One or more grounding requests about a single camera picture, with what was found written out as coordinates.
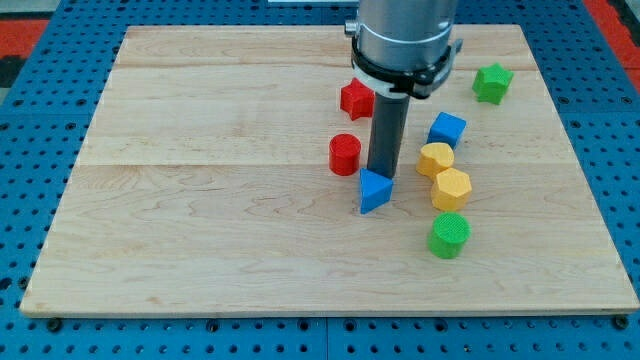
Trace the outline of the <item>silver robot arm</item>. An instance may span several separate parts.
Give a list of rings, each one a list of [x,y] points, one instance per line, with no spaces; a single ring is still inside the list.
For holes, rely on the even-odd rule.
[[[428,98],[462,47],[449,41],[456,9],[456,0],[360,0],[344,26],[354,76],[388,98]]]

